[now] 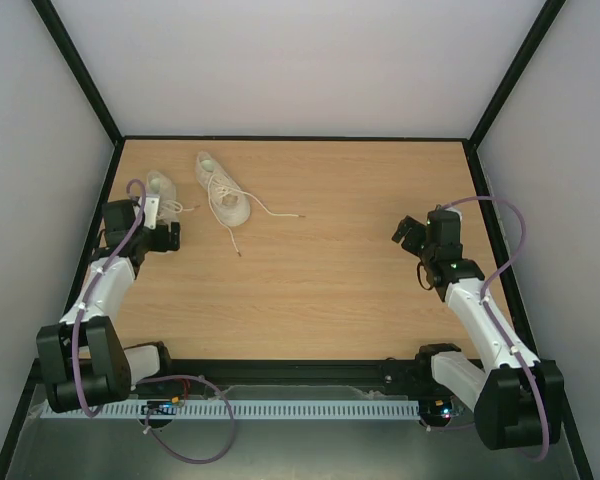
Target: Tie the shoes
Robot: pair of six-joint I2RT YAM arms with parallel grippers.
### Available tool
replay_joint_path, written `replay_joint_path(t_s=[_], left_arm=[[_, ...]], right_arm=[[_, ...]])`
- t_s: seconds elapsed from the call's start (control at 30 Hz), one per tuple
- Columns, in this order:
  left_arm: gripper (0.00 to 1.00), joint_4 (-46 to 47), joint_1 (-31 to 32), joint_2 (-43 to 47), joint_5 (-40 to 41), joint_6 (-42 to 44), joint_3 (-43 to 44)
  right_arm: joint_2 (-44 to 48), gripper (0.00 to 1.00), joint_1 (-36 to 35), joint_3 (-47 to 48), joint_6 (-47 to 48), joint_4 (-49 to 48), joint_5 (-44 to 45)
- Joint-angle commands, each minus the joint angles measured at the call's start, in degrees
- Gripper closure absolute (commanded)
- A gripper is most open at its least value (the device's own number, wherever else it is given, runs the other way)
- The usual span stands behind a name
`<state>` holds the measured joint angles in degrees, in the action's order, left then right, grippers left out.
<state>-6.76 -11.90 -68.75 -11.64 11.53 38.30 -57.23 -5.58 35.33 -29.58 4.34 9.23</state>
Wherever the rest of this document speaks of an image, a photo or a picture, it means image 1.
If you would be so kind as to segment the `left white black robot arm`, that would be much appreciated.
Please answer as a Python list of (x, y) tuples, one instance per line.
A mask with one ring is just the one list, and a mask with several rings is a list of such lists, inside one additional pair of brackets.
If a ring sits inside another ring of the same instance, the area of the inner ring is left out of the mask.
[(61, 320), (42, 327), (36, 346), (47, 401), (56, 413), (97, 412), (128, 398), (140, 381), (166, 374), (171, 358), (163, 342), (125, 348), (115, 331), (124, 296), (149, 252), (175, 252), (180, 224), (159, 219), (160, 197), (125, 199), (102, 208), (103, 246), (90, 257), (87, 280)]

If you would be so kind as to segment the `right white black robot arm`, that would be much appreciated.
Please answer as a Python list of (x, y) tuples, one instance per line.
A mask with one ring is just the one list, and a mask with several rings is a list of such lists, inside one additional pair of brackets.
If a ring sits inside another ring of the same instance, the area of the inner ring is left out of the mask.
[(437, 208), (425, 222), (403, 218), (392, 239), (418, 259), (420, 286), (435, 291), (460, 320), (479, 358), (474, 365), (454, 344), (429, 344), (416, 357), (425, 390), (450, 390), (473, 414), (490, 450), (538, 446), (561, 435), (564, 378), (515, 333), (491, 295), (478, 264), (463, 255), (461, 214)]

